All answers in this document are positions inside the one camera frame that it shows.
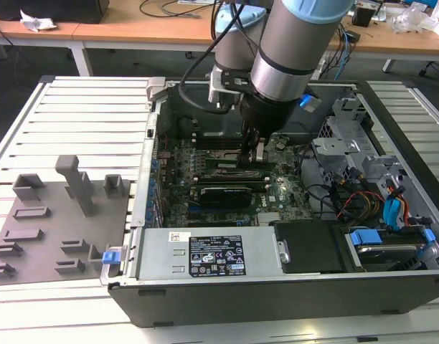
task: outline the barcode sticker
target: barcode sticker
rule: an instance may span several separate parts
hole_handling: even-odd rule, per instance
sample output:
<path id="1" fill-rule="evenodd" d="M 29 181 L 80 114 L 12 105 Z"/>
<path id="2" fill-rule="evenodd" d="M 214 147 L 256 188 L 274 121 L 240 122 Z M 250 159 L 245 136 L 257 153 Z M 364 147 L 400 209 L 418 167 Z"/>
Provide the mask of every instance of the barcode sticker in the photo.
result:
<path id="1" fill-rule="evenodd" d="M 170 242 L 188 242 L 191 236 L 190 231 L 171 231 L 169 233 Z"/>

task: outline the power supply label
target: power supply label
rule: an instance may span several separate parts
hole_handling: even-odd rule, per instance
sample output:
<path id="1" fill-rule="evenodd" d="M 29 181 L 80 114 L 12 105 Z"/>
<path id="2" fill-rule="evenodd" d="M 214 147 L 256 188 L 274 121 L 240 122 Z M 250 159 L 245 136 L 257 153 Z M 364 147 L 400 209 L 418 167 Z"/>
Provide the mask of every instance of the power supply label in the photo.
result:
<path id="1" fill-rule="evenodd" d="M 246 275 L 242 237 L 191 236 L 189 274 L 193 277 Z"/>

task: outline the white table frame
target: white table frame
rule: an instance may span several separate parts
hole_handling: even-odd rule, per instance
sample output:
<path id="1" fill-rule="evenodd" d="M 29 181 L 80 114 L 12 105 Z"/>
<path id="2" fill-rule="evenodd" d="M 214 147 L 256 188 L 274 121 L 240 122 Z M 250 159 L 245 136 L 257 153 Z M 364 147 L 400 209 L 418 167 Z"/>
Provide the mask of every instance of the white table frame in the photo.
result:
<path id="1" fill-rule="evenodd" d="M 153 43 L 153 42 L 122 42 L 122 41 L 93 41 L 80 39 L 38 39 L 38 38 L 9 38 L 16 46 L 21 47 L 61 47 L 71 49 L 77 71 L 81 77 L 93 76 L 87 48 L 93 49 L 133 49 L 161 50 L 178 52 L 204 52 L 208 44 L 186 43 Z M 5 38 L 0 37 L 0 45 L 9 45 Z M 365 59 L 387 59 L 383 72 L 389 72 L 395 60 L 438 61 L 439 54 L 386 53 L 386 52 L 354 52 L 354 57 Z"/>

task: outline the aluminum profile table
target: aluminum profile table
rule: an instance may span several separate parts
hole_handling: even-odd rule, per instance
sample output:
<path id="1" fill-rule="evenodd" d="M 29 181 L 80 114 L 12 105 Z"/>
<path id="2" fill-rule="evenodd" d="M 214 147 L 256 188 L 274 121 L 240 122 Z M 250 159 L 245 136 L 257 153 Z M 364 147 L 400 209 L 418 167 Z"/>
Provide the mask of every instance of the aluminum profile table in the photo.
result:
<path id="1" fill-rule="evenodd" d="M 401 82 L 369 82 L 403 133 L 439 180 L 439 111 L 417 88 Z M 385 153 L 391 153 L 379 129 L 372 129 Z"/>
<path id="2" fill-rule="evenodd" d="M 53 168 L 59 153 L 78 154 L 80 169 L 91 180 L 122 174 L 133 181 L 135 194 L 150 112 L 146 82 L 146 78 L 57 77 L 37 86 L 0 145 L 0 229 L 14 199 L 11 184 L 17 175 L 38 173 L 43 180 L 58 180 L 61 176 Z M 381 87 L 399 87 L 401 96 L 419 95 L 397 83 L 372 85 L 377 92 Z M 422 105 L 413 110 L 420 116 L 427 113 Z M 127 227 L 132 208 L 130 199 Z M 0 287 L 0 343 L 100 343 L 123 338 L 151 344 L 357 343 L 364 336 L 380 343 L 439 343 L 439 299 L 406 315 L 139 329 L 98 279 Z"/>

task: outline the blue cable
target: blue cable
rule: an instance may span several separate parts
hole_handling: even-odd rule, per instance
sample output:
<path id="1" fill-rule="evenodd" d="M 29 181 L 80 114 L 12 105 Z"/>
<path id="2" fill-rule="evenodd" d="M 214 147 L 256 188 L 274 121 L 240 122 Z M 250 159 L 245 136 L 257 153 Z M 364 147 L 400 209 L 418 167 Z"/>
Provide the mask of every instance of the blue cable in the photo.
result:
<path id="1" fill-rule="evenodd" d="M 341 62 L 341 66 L 339 67 L 336 76 L 334 77 L 335 80 L 338 79 L 338 77 L 341 76 L 342 71 L 344 70 L 344 67 L 346 65 L 346 61 L 347 61 L 347 57 L 349 56 L 349 53 L 347 52 L 349 49 L 349 39 L 347 38 L 347 33 L 346 31 L 343 29 L 342 33 L 344 34 L 344 39 L 346 41 L 346 49 L 344 50 L 344 52 L 342 53 L 342 62 Z"/>

